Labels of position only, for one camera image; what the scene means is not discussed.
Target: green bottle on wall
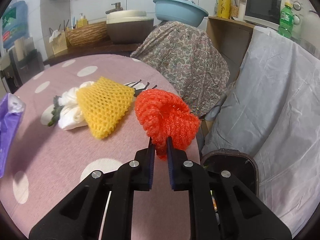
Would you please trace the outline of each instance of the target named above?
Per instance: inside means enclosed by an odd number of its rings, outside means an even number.
[[[284,3],[284,8],[280,13],[280,24],[278,28],[278,33],[288,39],[291,38],[291,32],[293,29],[293,13],[292,5],[288,2]]]

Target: paisley fabric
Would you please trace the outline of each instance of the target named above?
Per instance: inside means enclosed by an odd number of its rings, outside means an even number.
[[[230,75],[208,35],[179,22],[158,25],[131,57],[159,71],[197,116],[217,103]]]

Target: light blue basin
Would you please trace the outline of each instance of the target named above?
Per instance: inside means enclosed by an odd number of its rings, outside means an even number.
[[[184,0],[153,0],[160,21],[178,21],[198,27],[209,14],[201,7]]]

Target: purple plastic bag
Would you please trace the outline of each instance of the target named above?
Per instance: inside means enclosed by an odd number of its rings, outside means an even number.
[[[13,94],[6,94],[0,103],[0,178],[11,143],[22,120],[26,104]]]

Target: polka dot tablecloth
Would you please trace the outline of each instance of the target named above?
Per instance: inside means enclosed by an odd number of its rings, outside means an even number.
[[[15,94],[27,104],[23,121],[0,179],[0,201],[18,228],[31,228],[92,171],[110,172],[148,146],[134,103],[107,138],[95,139],[88,127],[63,131],[48,127],[52,99],[86,81],[104,76],[136,89],[155,86],[176,93],[156,70],[139,60],[117,55],[91,55],[55,65],[34,76]],[[199,163],[196,140],[187,149]],[[173,192],[167,162],[155,159],[150,192],[135,192],[132,240],[189,240],[187,192]]]

